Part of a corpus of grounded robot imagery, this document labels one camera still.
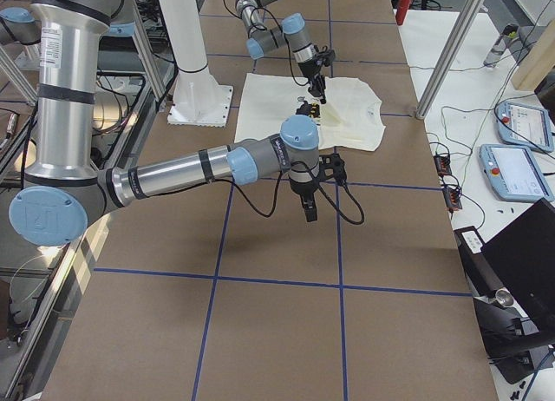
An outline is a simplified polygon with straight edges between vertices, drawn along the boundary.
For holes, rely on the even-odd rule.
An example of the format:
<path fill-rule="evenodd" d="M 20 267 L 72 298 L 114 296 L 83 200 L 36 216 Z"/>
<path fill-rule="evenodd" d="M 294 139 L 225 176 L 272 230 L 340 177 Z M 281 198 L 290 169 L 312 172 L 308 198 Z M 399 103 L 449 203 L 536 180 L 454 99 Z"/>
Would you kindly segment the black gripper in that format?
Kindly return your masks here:
<path fill-rule="evenodd" d="M 312 58 L 306 62 L 299 62 L 299 67 L 302 75 L 309 82 L 308 91 L 311 95 L 320 101 L 321 104 L 326 103 L 325 95 L 325 77 L 321 75 L 321 68 L 323 61 L 318 58 Z"/>
<path fill-rule="evenodd" d="M 317 204 L 314 193 L 317 191 L 317 184 L 314 181 L 300 182 L 290 178 L 290 187 L 301 198 L 305 219 L 307 221 L 316 221 Z"/>

